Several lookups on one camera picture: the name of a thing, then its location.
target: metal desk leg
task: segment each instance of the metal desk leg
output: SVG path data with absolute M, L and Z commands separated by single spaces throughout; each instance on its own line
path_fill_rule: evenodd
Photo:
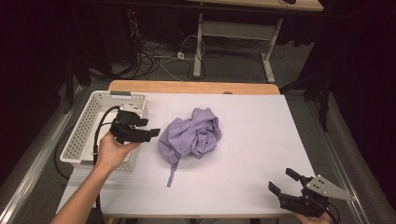
M 265 72 L 265 75 L 266 75 L 269 83 L 275 83 L 274 71 L 271 68 L 271 64 L 270 64 L 269 60 L 270 60 L 271 53 L 272 53 L 275 43 L 276 43 L 277 35 L 279 34 L 280 26 L 282 25 L 282 21 L 283 21 L 283 19 L 277 20 L 275 29 L 271 35 L 271 40 L 270 40 L 270 43 L 268 46 L 268 50 L 266 53 L 262 54 L 262 64 L 264 65 L 264 72 Z
M 194 60 L 194 72 L 193 76 L 194 77 L 199 77 L 201 75 L 201 60 L 202 60 L 202 50 L 201 50 L 201 45 L 202 45 L 202 21 L 203 21 L 203 15 L 202 13 L 199 14 L 199 19 L 198 19 L 198 38 L 197 38 L 197 50 L 195 53 L 195 60 Z

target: crumpled shirt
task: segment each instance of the crumpled shirt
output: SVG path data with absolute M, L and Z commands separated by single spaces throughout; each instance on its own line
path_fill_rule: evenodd
M 195 108 L 191 119 L 174 119 L 163 131 L 158 146 L 166 161 L 171 164 L 171 175 L 167 187 L 170 188 L 180 159 L 190 153 L 201 159 L 216 148 L 221 138 L 219 118 L 210 108 Z

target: human arm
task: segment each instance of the human arm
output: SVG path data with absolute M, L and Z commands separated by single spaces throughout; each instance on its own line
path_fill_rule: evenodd
M 85 223 L 92 205 L 110 174 L 139 143 L 120 144 L 112 133 L 100 141 L 96 165 L 51 223 Z
M 323 213 L 320 217 L 305 217 L 298 213 L 293 213 L 303 224 L 332 224 L 332 218 L 327 213 Z

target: wooden desk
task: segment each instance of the wooden desk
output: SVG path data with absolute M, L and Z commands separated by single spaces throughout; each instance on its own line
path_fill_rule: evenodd
M 270 94 L 278 95 L 279 88 L 273 84 L 223 83 L 223 82 L 179 82 L 179 81 L 124 81 L 115 80 L 110 91 L 212 93 L 223 94 Z
M 245 7 L 269 7 L 275 9 L 303 10 L 303 11 L 322 11 L 323 6 L 318 0 L 296 0 L 296 4 L 286 7 L 282 0 L 188 0 L 197 3 L 211 3 L 236 5 Z
M 296 4 L 291 5 L 282 0 L 188 0 L 196 3 L 210 3 L 222 5 L 235 5 L 242 7 L 269 7 L 279 10 L 303 10 L 303 11 L 322 11 L 323 6 L 318 0 L 297 0 Z M 275 83 L 274 71 L 269 62 L 271 53 L 274 49 L 277 36 L 283 19 L 278 19 L 274 25 L 245 24 L 225 21 L 208 21 L 204 19 L 201 13 L 198 19 L 198 38 L 197 48 L 194 56 L 193 75 L 201 75 L 202 63 L 202 42 L 203 35 L 237 37 L 245 39 L 265 40 L 268 41 L 268 47 L 262 53 L 262 65 L 264 73 L 269 83 Z
M 106 216 L 290 216 L 279 207 L 268 182 L 299 195 L 302 187 L 285 175 L 286 168 L 314 175 L 287 102 L 273 85 L 114 81 L 109 90 L 146 92 L 148 129 L 164 130 L 176 117 L 187 119 L 195 107 L 209 107 L 219 117 L 222 137 L 202 159 L 180 160 L 171 188 L 166 187 L 170 165 L 159 152 L 158 138 L 142 144 L 134 170 L 115 171 L 102 188 Z M 60 207 L 88 173 L 73 171 Z

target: white table surface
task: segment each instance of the white table surface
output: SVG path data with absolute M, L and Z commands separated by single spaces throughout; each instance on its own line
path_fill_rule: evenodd
M 200 160 L 180 161 L 171 188 L 171 165 L 158 149 L 158 137 L 139 148 L 132 172 L 116 171 L 101 191 L 104 214 L 115 217 L 270 217 L 288 215 L 268 190 L 301 195 L 301 184 L 285 174 L 314 171 L 283 95 L 145 93 L 149 128 L 175 118 L 188 119 L 195 107 L 219 117 L 222 138 Z M 75 169 L 59 207 L 90 170 Z

